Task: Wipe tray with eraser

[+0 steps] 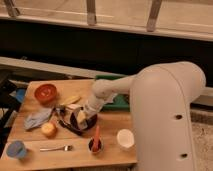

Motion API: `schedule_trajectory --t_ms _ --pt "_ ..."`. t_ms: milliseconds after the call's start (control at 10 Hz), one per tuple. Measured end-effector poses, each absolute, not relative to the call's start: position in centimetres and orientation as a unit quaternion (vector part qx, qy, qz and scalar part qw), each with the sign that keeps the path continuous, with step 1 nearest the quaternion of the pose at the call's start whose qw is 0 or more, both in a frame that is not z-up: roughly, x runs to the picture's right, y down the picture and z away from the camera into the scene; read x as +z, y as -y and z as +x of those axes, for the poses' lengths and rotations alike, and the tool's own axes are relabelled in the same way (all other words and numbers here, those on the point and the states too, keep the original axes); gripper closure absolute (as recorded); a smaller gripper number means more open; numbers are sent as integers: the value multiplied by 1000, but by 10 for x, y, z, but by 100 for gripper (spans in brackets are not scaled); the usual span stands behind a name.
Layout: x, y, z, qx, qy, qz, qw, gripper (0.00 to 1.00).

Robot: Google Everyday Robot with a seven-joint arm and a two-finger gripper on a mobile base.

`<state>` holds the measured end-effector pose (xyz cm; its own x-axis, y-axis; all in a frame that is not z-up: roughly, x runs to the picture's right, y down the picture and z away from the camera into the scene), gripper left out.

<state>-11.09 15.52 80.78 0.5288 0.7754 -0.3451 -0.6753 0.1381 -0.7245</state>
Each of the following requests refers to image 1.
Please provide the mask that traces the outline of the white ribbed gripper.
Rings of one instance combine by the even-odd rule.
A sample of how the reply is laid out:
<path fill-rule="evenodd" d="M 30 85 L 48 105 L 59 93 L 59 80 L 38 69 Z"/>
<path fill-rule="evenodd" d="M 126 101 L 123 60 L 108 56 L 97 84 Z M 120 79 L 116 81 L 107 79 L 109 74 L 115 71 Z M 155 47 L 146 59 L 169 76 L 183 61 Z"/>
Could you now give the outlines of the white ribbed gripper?
<path fill-rule="evenodd" d="M 80 110 L 77 115 L 77 122 L 82 123 L 87 118 L 91 118 L 92 116 L 98 114 L 102 107 L 104 106 L 104 100 L 96 97 L 95 95 L 90 95 L 83 105 L 83 111 Z"/>

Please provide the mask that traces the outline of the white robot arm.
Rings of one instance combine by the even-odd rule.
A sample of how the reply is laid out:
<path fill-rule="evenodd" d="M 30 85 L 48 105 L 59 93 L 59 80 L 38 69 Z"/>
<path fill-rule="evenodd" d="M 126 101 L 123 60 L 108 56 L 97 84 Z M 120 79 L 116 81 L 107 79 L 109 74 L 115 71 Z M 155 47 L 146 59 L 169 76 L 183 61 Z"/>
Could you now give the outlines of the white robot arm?
<path fill-rule="evenodd" d="M 128 94 L 137 171 L 197 171 L 190 104 L 205 85 L 194 63 L 155 64 L 133 76 L 95 81 L 84 111 L 91 117 L 112 94 Z"/>

